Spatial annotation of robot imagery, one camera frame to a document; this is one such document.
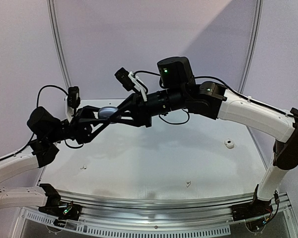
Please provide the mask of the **blue-grey earbud charging case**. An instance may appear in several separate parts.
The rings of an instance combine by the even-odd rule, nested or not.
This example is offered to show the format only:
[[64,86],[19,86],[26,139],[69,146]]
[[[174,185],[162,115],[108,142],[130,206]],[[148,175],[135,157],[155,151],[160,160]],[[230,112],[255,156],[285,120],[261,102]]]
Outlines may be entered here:
[[113,106],[106,106],[99,109],[97,113],[97,117],[99,119],[108,119],[110,118],[115,112],[117,112],[117,108]]

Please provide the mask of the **white earbud charging case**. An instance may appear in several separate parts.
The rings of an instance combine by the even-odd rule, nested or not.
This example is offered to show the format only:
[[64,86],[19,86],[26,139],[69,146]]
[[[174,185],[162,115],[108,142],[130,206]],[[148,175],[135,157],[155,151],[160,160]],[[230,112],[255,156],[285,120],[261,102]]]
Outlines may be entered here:
[[229,138],[224,141],[224,145],[228,149],[233,149],[235,147],[235,143],[231,139],[229,139]]

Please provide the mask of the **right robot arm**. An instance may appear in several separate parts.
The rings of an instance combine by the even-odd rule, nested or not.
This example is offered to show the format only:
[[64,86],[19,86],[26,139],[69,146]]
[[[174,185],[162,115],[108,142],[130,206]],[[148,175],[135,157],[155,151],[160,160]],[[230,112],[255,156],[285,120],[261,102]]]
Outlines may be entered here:
[[264,132],[275,139],[273,159],[247,205],[251,216],[266,208],[285,174],[298,165],[298,110],[283,111],[232,90],[207,76],[196,83],[188,58],[169,57],[157,63],[162,90],[134,93],[110,117],[111,122],[151,125],[153,116],[186,109],[210,119],[228,120]]

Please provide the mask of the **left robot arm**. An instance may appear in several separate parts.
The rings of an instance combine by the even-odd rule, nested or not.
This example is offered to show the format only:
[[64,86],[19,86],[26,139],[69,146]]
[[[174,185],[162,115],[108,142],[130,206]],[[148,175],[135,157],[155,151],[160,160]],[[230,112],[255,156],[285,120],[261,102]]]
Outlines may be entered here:
[[[27,122],[36,138],[13,154],[0,158],[0,183],[51,164],[59,152],[57,143],[70,139],[82,147],[114,122],[121,122],[118,108],[109,113],[105,108],[85,106],[78,111],[71,110],[66,119],[60,120],[44,107],[37,107]],[[0,210],[23,206],[36,206],[41,212],[59,217],[78,214],[73,203],[63,203],[59,193],[49,183],[34,187],[0,187]]]

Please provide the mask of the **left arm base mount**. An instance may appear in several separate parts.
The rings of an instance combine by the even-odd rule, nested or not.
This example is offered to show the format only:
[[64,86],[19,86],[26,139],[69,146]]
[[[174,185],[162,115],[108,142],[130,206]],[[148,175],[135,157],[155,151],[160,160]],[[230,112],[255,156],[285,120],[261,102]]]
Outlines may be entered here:
[[48,198],[46,205],[39,207],[38,211],[58,217],[59,220],[78,221],[82,212],[82,206],[73,201],[62,202],[60,198]]

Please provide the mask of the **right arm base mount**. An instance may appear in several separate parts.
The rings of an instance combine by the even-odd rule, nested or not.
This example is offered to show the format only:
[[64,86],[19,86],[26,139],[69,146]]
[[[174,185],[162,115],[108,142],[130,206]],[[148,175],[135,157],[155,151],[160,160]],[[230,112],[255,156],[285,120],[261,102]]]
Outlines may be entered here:
[[253,200],[251,202],[241,203],[230,206],[234,221],[247,220],[269,214],[273,211],[271,200]]

